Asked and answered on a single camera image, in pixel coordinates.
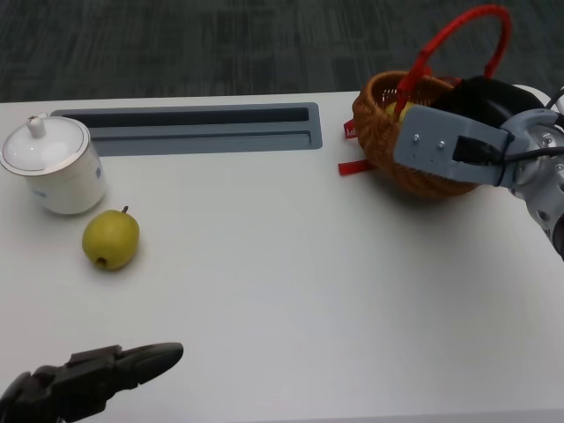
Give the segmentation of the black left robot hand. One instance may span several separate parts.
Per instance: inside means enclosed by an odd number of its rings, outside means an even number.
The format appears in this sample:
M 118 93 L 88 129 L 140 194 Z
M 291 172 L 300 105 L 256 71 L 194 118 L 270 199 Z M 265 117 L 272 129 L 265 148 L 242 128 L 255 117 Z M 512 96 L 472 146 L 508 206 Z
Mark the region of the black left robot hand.
M 1 396 L 2 422 L 77 422 L 106 409 L 107 401 L 171 369 L 180 343 L 124 350 L 112 345 L 71 355 L 60 367 L 19 375 Z

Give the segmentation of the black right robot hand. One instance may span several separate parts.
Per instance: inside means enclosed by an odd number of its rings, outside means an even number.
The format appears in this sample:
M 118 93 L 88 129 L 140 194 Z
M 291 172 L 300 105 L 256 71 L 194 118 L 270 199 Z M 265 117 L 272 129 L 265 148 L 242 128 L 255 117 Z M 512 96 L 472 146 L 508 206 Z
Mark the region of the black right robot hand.
M 535 95 L 521 88 L 477 76 L 459 82 L 431 107 L 500 128 L 514 115 L 545 106 Z

